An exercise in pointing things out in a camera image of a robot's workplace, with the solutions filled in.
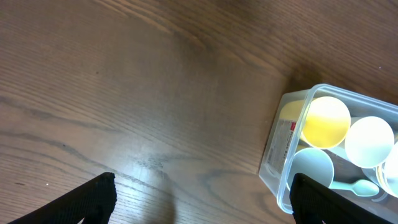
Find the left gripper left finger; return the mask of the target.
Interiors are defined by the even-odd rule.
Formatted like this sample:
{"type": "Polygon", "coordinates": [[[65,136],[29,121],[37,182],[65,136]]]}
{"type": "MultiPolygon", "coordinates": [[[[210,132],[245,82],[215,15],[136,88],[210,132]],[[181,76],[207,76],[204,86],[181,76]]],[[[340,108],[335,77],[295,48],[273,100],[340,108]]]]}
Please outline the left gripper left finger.
{"type": "Polygon", "coordinates": [[[115,175],[104,172],[13,223],[107,224],[117,202],[115,175]]]}

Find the grey plastic cup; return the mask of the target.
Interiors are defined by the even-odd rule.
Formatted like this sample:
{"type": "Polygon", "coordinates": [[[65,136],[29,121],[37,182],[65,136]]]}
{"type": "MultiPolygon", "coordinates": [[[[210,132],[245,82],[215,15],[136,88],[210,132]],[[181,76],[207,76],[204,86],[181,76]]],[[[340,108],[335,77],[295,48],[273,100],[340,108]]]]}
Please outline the grey plastic cup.
{"type": "Polygon", "coordinates": [[[287,188],[290,190],[295,174],[305,174],[318,183],[329,187],[335,176],[335,169],[330,156],[321,149],[305,148],[295,153],[287,188]]]}

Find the yellow plastic cup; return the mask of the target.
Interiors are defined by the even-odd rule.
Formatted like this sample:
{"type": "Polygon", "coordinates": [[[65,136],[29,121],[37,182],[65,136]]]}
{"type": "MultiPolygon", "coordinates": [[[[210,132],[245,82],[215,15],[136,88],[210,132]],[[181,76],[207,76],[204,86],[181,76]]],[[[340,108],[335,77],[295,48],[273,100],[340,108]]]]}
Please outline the yellow plastic cup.
{"type": "MultiPolygon", "coordinates": [[[[292,101],[281,109],[282,134],[294,131],[304,103],[304,100],[292,101]]],[[[300,140],[315,148],[330,149],[343,142],[350,126],[349,109],[341,100],[332,96],[315,98],[304,119],[300,140]]]]}

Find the mint green plastic spoon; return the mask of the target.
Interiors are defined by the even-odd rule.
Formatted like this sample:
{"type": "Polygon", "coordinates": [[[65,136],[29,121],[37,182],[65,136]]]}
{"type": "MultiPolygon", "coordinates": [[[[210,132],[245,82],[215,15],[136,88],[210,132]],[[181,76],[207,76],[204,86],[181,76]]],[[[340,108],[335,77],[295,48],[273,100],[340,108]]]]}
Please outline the mint green plastic spoon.
{"type": "Polygon", "coordinates": [[[357,180],[351,184],[333,181],[329,188],[333,190],[347,190],[359,197],[373,197],[379,193],[379,187],[375,183],[365,179],[357,180]]]}

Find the white plastic bowl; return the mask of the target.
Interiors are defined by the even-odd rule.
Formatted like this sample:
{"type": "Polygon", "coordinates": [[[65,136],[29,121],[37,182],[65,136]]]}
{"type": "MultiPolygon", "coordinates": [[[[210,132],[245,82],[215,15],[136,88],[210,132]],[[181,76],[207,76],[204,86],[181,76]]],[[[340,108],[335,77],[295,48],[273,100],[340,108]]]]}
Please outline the white plastic bowl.
{"type": "Polygon", "coordinates": [[[382,174],[391,195],[397,197],[397,143],[394,144],[389,157],[384,163],[382,174]]]}

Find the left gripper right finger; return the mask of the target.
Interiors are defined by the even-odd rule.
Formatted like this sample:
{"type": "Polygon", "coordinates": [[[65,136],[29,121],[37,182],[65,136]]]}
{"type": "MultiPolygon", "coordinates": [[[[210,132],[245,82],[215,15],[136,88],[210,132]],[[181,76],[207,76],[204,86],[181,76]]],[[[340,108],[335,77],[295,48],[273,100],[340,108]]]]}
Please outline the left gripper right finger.
{"type": "Polygon", "coordinates": [[[302,173],[294,175],[289,198],[296,224],[391,224],[302,173]]]}

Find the white plastic cup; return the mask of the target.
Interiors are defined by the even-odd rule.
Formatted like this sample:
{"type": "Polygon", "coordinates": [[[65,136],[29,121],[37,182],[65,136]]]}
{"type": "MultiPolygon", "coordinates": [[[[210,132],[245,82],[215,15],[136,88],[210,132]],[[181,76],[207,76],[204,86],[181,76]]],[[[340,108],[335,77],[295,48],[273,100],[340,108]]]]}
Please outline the white plastic cup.
{"type": "Polygon", "coordinates": [[[344,141],[329,151],[360,168],[371,169],[385,162],[393,146],[394,133],[384,119],[353,117],[344,141]]]}

